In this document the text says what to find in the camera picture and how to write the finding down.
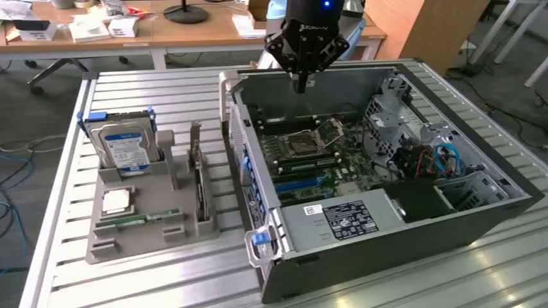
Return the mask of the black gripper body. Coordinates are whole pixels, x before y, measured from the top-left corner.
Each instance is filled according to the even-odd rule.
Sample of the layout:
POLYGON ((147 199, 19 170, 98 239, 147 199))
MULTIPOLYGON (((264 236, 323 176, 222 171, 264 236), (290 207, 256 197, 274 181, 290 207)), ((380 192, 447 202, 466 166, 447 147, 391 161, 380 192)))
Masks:
POLYGON ((344 8, 343 1, 296 0, 287 2, 282 32, 298 55, 303 37, 324 37, 331 40, 340 34, 339 20, 344 8))

